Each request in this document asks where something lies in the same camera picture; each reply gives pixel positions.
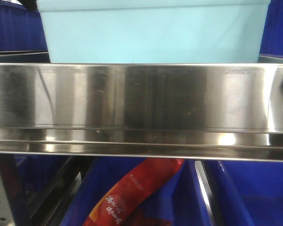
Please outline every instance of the storage shelf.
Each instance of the storage shelf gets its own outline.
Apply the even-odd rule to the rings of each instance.
[[[0,153],[283,161],[283,65],[0,64]]]

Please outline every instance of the bin divider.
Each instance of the bin divider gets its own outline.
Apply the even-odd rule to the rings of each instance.
[[[196,188],[197,198],[200,202],[200,210],[203,220],[209,221],[205,225],[223,226],[221,211],[213,195],[213,191],[206,173],[206,169],[202,161],[195,161],[193,166],[195,168],[196,176],[194,185]]]

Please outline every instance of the blue bin wall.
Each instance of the blue bin wall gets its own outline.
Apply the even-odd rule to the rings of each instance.
[[[0,0],[0,51],[47,50],[39,12]]]
[[[283,0],[269,5],[260,53],[283,56]]]

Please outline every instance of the blue plastic bin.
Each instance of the blue plastic bin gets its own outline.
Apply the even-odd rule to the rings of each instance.
[[[27,167],[27,157],[25,156],[15,156],[16,166],[18,173],[22,182],[23,189],[26,191],[26,181],[28,174]]]
[[[53,63],[255,63],[270,0],[38,0]]]
[[[39,12],[0,0],[0,51],[47,50]]]
[[[283,163],[207,165],[227,226],[283,226]]]
[[[67,210],[61,226],[81,226],[92,208],[127,172],[143,158],[98,157]],[[210,226],[205,203],[200,195],[194,161],[181,170],[138,208],[149,218],[170,220],[173,226]]]
[[[15,156],[26,191],[42,191],[67,158],[51,155]]]
[[[269,5],[260,53],[283,56],[283,0]]]

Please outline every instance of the stainless steel shelf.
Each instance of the stainless steel shelf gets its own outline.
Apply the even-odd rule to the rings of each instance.
[[[0,64],[0,153],[283,161],[283,65]]]

